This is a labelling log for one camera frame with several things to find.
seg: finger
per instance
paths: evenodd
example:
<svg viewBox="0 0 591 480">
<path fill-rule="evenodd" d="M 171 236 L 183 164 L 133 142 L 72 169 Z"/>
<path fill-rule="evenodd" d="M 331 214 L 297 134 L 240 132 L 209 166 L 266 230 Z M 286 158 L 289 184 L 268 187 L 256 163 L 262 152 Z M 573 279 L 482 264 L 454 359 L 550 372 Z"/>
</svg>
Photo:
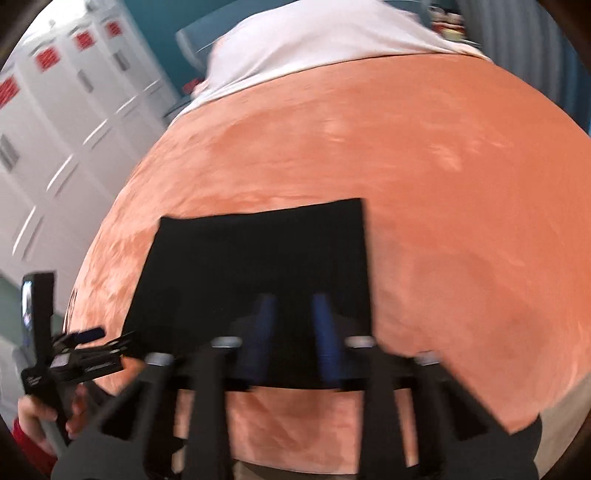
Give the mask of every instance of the finger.
<svg viewBox="0 0 591 480">
<path fill-rule="evenodd" d="M 78 390 L 76 390 L 76 396 L 72 400 L 72 413 L 74 415 L 81 415 L 87 409 L 87 401 L 86 396 L 78 395 Z"/>
<path fill-rule="evenodd" d="M 87 415 L 83 413 L 81 415 L 74 415 L 66 423 L 66 432 L 71 439 L 74 439 L 86 426 Z"/>
</svg>

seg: red sleeve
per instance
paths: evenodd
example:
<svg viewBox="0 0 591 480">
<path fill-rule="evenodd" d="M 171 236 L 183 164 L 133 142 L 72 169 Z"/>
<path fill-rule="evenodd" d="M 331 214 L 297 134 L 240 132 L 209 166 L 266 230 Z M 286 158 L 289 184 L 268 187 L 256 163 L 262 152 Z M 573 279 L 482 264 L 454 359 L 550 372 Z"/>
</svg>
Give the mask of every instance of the red sleeve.
<svg viewBox="0 0 591 480">
<path fill-rule="evenodd" d="M 27 434 L 22 431 L 18 419 L 14 419 L 12 436 L 21 450 L 25 453 L 29 462 L 31 462 L 43 475 L 49 478 L 53 466 L 57 462 L 57 458 L 53 455 L 49 455 L 45 450 L 42 450 L 39 445 L 33 442 Z"/>
</svg>

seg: red label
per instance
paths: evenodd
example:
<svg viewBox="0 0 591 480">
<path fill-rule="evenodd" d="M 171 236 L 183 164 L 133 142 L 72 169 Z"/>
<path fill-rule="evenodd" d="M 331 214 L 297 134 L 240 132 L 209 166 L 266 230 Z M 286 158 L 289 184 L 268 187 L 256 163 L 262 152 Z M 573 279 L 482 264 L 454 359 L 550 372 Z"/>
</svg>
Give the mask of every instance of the red label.
<svg viewBox="0 0 591 480">
<path fill-rule="evenodd" d="M 92 35 L 88 31 L 78 33 L 75 39 L 79 50 L 86 50 L 95 44 L 95 39 L 92 38 Z"/>
<path fill-rule="evenodd" d="M 18 84 L 14 77 L 9 77 L 0 83 L 0 108 L 16 97 Z"/>
<path fill-rule="evenodd" d="M 54 47 L 39 52 L 35 58 L 42 72 L 49 70 L 60 61 L 60 55 Z"/>
<path fill-rule="evenodd" d="M 119 26 L 119 22 L 109 22 L 105 25 L 107 29 L 107 33 L 109 38 L 116 37 L 117 35 L 121 35 L 123 32 L 121 31 L 121 27 Z"/>
<path fill-rule="evenodd" d="M 189 83 L 185 83 L 183 85 L 183 93 L 185 95 L 189 95 L 193 92 L 193 90 L 195 90 L 195 87 L 197 85 L 199 85 L 202 82 L 202 80 L 199 79 L 193 79 L 191 80 Z"/>
</svg>

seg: black fabric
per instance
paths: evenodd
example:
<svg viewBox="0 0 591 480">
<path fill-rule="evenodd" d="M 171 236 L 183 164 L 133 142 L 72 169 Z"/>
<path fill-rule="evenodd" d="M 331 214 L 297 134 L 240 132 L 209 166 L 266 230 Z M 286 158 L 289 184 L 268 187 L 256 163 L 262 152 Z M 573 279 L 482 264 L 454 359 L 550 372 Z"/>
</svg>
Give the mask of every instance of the black fabric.
<svg viewBox="0 0 591 480">
<path fill-rule="evenodd" d="M 335 313 L 371 333 L 360 199 L 248 215 L 163 217 L 123 333 L 137 357 L 182 356 L 277 296 L 268 378 L 263 385 L 321 388 L 311 302 L 329 295 Z"/>
</svg>

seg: white cloth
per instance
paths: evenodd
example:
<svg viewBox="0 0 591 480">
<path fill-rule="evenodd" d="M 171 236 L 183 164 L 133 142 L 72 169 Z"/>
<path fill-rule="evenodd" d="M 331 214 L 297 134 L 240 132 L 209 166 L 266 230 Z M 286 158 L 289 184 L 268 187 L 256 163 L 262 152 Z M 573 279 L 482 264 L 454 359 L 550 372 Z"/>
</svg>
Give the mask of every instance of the white cloth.
<svg viewBox="0 0 591 480">
<path fill-rule="evenodd" d="M 488 60 L 476 48 L 441 38 L 413 15 L 382 0 L 298 0 L 248 17 L 221 37 L 210 55 L 206 80 L 193 91 L 193 101 L 179 116 L 290 73 L 418 53 L 466 54 Z"/>
</svg>

